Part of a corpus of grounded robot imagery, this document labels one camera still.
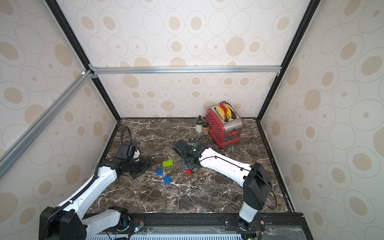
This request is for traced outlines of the lime green 2x4 lego brick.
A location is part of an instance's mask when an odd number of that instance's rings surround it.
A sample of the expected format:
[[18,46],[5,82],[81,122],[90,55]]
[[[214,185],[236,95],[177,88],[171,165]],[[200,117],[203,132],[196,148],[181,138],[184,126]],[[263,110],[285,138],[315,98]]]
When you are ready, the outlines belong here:
[[173,160],[163,161],[163,167],[164,168],[171,167],[173,165],[174,165]]

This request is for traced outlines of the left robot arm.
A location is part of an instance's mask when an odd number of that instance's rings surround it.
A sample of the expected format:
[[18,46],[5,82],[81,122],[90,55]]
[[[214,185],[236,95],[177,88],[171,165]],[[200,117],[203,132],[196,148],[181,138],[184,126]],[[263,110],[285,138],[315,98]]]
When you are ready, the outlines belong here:
[[98,233],[115,228],[119,232],[129,229],[131,220],[125,208],[112,207],[85,218],[85,214],[99,195],[118,177],[128,174],[138,178],[152,166],[153,160],[144,157],[134,146],[125,146],[114,159],[96,165],[94,174],[74,194],[57,207],[42,211],[39,222],[40,240],[88,240]]

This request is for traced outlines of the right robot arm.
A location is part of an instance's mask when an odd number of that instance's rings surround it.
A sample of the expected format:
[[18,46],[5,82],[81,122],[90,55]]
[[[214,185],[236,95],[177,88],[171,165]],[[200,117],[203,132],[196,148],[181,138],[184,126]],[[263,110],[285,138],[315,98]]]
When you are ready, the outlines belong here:
[[241,163],[223,156],[205,144],[193,146],[183,140],[174,144],[174,151],[192,171],[196,168],[214,170],[239,184],[243,188],[243,205],[235,226],[243,231],[252,228],[254,219],[273,193],[272,183],[264,167],[255,162],[253,165]]

